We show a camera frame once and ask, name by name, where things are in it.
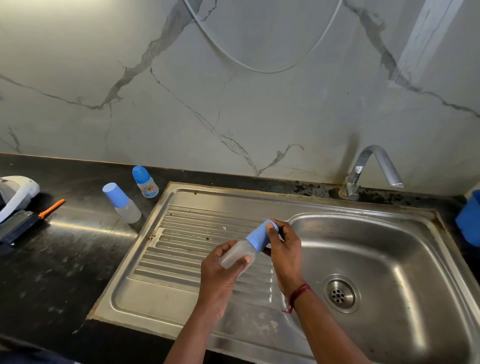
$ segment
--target bottle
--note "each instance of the bottle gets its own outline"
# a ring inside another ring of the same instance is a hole
[[[237,242],[233,248],[226,252],[218,262],[220,265],[228,269],[233,263],[245,255],[252,257],[251,262],[248,264],[247,268],[252,264],[257,258],[257,253],[260,253],[267,245],[270,243],[270,240],[267,236],[266,226],[268,223],[271,223],[276,231],[278,231],[278,226],[272,221],[267,220],[254,231],[252,231],[245,240]]]
[[[158,194],[158,186],[153,181],[153,178],[150,177],[147,170],[142,166],[133,167],[132,170],[133,178],[137,182],[138,188],[142,191],[142,194],[146,198],[155,197]]]
[[[108,199],[115,206],[118,214],[129,224],[137,222],[142,217],[142,213],[137,205],[117,186],[116,183],[111,182],[103,186],[103,193],[107,195]]]

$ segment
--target bottle cap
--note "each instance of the bottle cap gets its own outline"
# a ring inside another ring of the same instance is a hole
[[[139,184],[145,183],[150,179],[150,174],[148,174],[147,170],[142,166],[133,167],[132,174],[135,182]]]
[[[103,186],[102,191],[107,195],[108,199],[116,208],[122,208],[128,204],[130,200],[124,191],[114,182],[107,183]]]
[[[246,240],[248,240],[258,252],[261,252],[268,243],[270,243],[267,235],[267,224],[269,222],[274,226],[276,231],[278,231],[278,226],[272,220],[267,220],[246,237]]]

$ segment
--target countertop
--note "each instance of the countertop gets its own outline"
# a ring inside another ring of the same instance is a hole
[[[339,186],[247,176],[148,168],[163,191],[170,181],[207,186],[337,198]],[[40,212],[67,202],[37,223],[0,256],[0,334],[84,364],[162,363],[173,341],[140,331],[85,320],[133,243],[141,224],[129,226],[102,193],[116,182],[147,217],[159,197],[146,199],[132,166],[0,154],[0,175],[35,180],[41,193],[29,209]],[[478,280],[479,249],[467,244],[454,218],[463,196],[433,196],[361,189],[360,201],[436,209]],[[246,363],[207,352],[205,363]]]

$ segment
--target blue plastic container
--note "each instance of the blue plastic container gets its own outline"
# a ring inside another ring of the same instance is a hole
[[[480,246],[480,190],[472,192],[472,197],[455,219],[466,241]]]

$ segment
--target sink basin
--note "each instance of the sink basin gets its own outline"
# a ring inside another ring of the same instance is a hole
[[[376,363],[480,363],[480,288],[434,211],[171,183],[89,318],[175,338],[200,263],[268,217],[302,240],[307,282]],[[235,284],[209,349],[314,363],[270,259]]]

